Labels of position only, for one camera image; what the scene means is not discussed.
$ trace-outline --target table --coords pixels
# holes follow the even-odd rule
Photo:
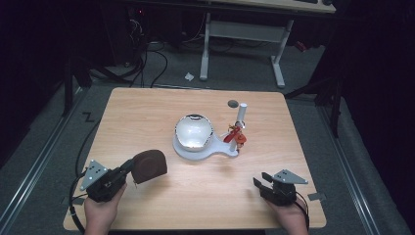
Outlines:
[[[175,124],[189,114],[203,115],[217,135],[235,122],[238,109],[229,100],[248,104],[248,138],[240,155],[213,155],[203,161],[179,157],[173,147]],[[273,211],[259,196],[253,177],[288,169],[308,180],[297,185],[307,199],[316,192],[286,101],[277,92],[116,88],[110,97],[88,155],[116,168],[150,149],[164,152],[167,174],[128,187],[112,229],[267,229],[277,228]],[[319,201],[309,201],[310,227],[323,227],[326,218]],[[76,206],[85,224],[83,207]],[[76,230],[68,212],[64,227]]]
[[[272,1],[272,0],[211,0],[218,3],[240,4],[264,8],[286,9],[290,11],[309,11],[314,13],[334,14],[336,8],[333,5],[326,6],[319,0],[317,4],[304,3],[294,0]],[[271,57],[271,65],[274,70],[277,86],[285,87],[283,74],[281,73],[280,60],[290,36],[294,20],[290,19],[285,27],[258,25],[250,23],[229,23],[224,21],[211,21],[210,13],[207,13],[205,26],[205,45],[201,63],[201,80],[208,79],[209,38],[211,36],[229,37],[235,39],[248,39],[257,41],[273,42],[278,44],[275,56]]]

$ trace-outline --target light wood tabletop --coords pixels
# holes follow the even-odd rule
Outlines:
[[[336,8],[333,5],[326,6],[322,0],[317,3],[307,3],[295,0],[208,0],[211,2],[251,5],[256,7],[277,8],[292,11],[304,11],[313,13],[329,13],[334,14]]]
[[[175,124],[184,116],[208,118],[216,135],[234,124],[238,109],[229,100],[248,105],[248,141],[237,158],[213,155],[201,161],[178,156],[172,146]],[[284,96],[278,92],[116,88],[105,109],[85,166],[95,160],[114,169],[136,154],[161,150],[167,174],[127,189],[112,229],[267,229],[277,228],[273,211],[259,196],[253,177],[265,186],[262,172],[287,169],[308,180],[296,185],[307,200],[310,227],[323,227],[326,218],[316,193]],[[77,186],[74,196],[80,195]],[[83,206],[76,206],[85,224]],[[76,230],[68,212],[64,227]]]

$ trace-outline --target hand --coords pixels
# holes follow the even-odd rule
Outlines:
[[[308,234],[304,214],[297,205],[291,204],[285,207],[278,207],[267,200],[265,202],[275,211],[278,222],[290,235]],[[297,203],[303,209],[305,208],[305,203],[302,200],[297,199]]]
[[[116,218],[119,200],[126,187],[125,183],[109,202],[97,203],[90,198],[85,199],[85,234],[108,234]]]

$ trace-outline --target white bowl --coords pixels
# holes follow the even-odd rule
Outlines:
[[[210,143],[213,127],[206,117],[188,115],[177,122],[175,133],[179,144],[185,150],[199,152]]]

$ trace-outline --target white desk leg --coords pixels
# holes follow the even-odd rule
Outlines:
[[[207,22],[205,28],[205,48],[202,55],[201,76],[200,80],[208,80],[208,40],[210,35],[210,13],[207,13]]]
[[[281,73],[281,68],[280,68],[280,60],[281,60],[281,56],[283,55],[284,48],[287,44],[288,37],[290,36],[293,23],[294,23],[294,20],[288,21],[287,26],[281,38],[281,43],[280,43],[280,48],[278,49],[278,53],[276,56],[271,57],[272,68],[274,68],[274,74],[277,80],[277,86],[279,88],[285,87],[284,77],[283,77],[283,74]]]

